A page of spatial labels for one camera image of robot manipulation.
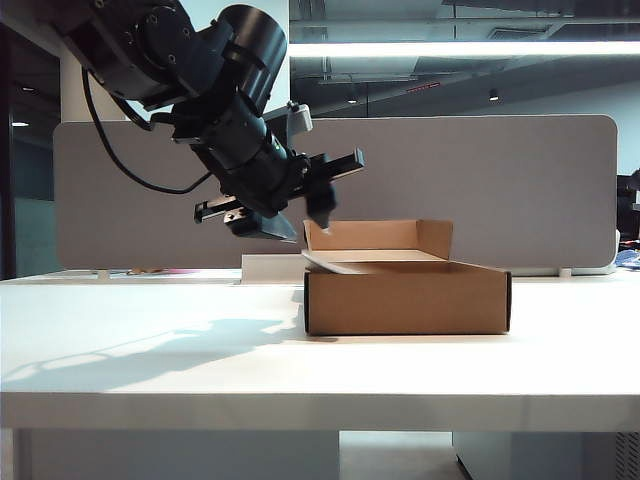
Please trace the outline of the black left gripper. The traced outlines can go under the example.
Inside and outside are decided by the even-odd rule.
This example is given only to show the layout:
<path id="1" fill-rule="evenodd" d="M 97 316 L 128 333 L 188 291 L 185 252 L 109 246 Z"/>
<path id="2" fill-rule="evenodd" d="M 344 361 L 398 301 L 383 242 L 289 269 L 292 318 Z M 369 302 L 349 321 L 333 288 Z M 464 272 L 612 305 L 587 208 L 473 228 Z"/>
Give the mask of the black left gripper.
<path id="1" fill-rule="evenodd" d="M 334 159 L 297 153 L 251 112 L 194 120 L 192 151 L 219 180 L 221 191 L 219 199 L 195 206 L 196 223 L 223 215 L 235 236 L 291 243 L 297 232 L 282 215 L 289 202 L 303 198 L 307 218 L 328 230 L 337 207 L 334 181 L 365 165 L 358 148 Z"/>

